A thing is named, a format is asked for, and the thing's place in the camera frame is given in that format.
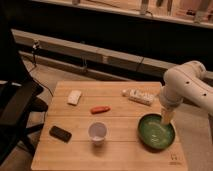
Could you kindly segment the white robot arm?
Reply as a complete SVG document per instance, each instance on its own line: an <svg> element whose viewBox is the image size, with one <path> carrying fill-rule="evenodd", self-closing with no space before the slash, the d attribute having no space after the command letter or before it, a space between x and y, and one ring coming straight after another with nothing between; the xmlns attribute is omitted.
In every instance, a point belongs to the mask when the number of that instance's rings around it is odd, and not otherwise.
<svg viewBox="0 0 213 171"><path fill-rule="evenodd" d="M161 103L161 123L168 125L174 110L186 98L213 116L213 87L202 79L206 73L205 66L199 61L189 61L168 69L163 76L165 85L159 92Z"/></svg>

